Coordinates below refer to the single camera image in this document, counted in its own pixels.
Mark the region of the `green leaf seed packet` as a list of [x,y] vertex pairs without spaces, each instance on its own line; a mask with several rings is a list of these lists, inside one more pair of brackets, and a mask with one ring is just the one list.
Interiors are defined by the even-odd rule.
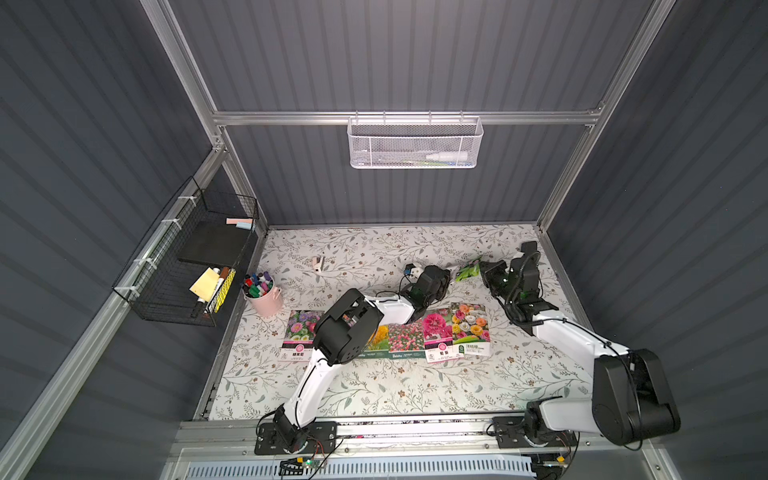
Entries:
[[460,267],[456,272],[455,280],[457,282],[461,282],[472,277],[480,276],[481,262],[482,262],[481,258],[476,258],[468,262],[466,265]]

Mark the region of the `red pink field seed packet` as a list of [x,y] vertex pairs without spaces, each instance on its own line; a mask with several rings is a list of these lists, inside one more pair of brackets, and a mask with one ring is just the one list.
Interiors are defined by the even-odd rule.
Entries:
[[391,359],[413,359],[425,356],[424,331],[419,322],[390,325],[388,343]]

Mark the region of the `multicolour roses seed packet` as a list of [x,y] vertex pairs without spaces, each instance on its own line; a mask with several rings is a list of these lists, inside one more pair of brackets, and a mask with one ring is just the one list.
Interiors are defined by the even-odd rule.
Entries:
[[453,344],[462,356],[489,357],[492,353],[489,316],[481,304],[454,302],[449,307]]

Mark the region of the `yellow sunflower seed packet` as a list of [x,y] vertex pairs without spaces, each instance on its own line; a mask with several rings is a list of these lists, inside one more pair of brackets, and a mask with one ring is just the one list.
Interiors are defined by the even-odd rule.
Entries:
[[389,354],[389,326],[380,325],[369,339],[360,357],[363,359],[381,359],[388,358]]

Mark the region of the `purple pink flower seed packet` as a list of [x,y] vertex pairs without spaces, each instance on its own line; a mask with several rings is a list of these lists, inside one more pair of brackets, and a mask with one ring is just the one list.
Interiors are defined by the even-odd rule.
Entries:
[[279,350],[281,362],[307,362],[312,353],[315,330],[322,312],[319,310],[292,310]]

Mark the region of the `pink carnation seed packet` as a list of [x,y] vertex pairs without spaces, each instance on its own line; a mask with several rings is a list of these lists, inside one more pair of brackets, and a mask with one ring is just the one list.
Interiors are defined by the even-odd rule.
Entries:
[[438,309],[426,313],[422,320],[424,352],[428,363],[441,363],[457,358],[452,323],[448,311]]

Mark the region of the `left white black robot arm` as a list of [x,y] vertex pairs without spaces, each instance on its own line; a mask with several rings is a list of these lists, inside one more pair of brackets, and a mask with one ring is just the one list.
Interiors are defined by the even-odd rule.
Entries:
[[426,266],[416,282],[395,295],[374,297],[347,290],[319,319],[309,364],[291,397],[272,416],[278,444],[289,453],[300,451],[312,436],[320,402],[341,368],[361,355],[381,326],[417,323],[433,304],[442,301],[450,271]]

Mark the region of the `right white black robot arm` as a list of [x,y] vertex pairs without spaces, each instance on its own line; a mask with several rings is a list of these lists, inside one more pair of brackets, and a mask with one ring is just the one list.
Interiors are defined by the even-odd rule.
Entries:
[[592,433],[621,447],[640,448],[646,439],[678,432],[681,417],[660,358],[598,335],[545,300],[540,257],[536,242],[525,242],[518,258],[480,262],[480,277],[511,324],[581,366],[592,390],[586,398],[528,403],[522,422],[527,440],[541,446],[560,432]]

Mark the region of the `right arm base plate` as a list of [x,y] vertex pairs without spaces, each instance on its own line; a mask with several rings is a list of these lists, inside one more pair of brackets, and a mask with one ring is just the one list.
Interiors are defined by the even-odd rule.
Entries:
[[501,449],[562,447],[570,450],[577,446],[574,432],[552,430],[536,415],[493,417],[485,434],[493,437]]

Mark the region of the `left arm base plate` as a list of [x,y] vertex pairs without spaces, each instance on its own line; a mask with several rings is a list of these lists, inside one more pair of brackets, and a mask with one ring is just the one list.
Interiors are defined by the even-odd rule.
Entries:
[[274,422],[262,423],[257,428],[253,453],[267,455],[310,455],[330,453],[336,445],[338,423],[315,421],[302,429],[294,429]]

